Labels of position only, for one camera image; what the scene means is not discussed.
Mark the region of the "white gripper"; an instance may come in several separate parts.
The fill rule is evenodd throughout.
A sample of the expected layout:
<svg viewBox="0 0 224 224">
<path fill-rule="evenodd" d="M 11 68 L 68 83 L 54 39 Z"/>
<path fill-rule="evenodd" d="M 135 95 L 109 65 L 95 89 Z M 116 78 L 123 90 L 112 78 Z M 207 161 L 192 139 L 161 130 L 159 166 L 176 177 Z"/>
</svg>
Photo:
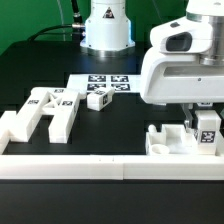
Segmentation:
<svg viewBox="0 0 224 224">
<path fill-rule="evenodd" d="M 192 104 L 224 102 L 224 65 L 206 63 L 215 30 L 184 17 L 151 30 L 152 47 L 141 69 L 140 96 L 148 104 L 183 103 L 184 124 L 192 127 Z"/>
</svg>

